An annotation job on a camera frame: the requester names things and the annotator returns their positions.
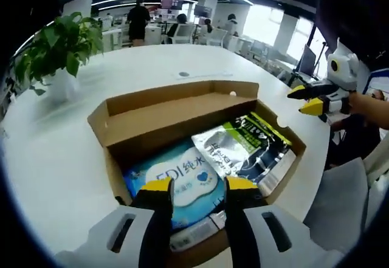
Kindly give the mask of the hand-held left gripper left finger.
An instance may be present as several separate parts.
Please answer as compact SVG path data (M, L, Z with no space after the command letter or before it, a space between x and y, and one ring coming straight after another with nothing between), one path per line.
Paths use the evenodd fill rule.
M174 180L146 183L131 205L120 205L94 225L84 244L55 255L60 267L166 267Z

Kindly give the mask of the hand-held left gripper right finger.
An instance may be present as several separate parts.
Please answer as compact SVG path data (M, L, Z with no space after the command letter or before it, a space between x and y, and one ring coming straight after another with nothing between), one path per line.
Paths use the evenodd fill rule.
M225 231L233 267L335 267L343 258L311 239L304 223L240 177L224 178Z

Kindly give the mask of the person's right hand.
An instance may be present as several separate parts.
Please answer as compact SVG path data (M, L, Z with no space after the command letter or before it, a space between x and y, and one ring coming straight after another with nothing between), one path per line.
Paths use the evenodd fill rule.
M352 92L348 97L349 111L352 114L359 114L363 116L368 115L370 97L360 94L358 92Z

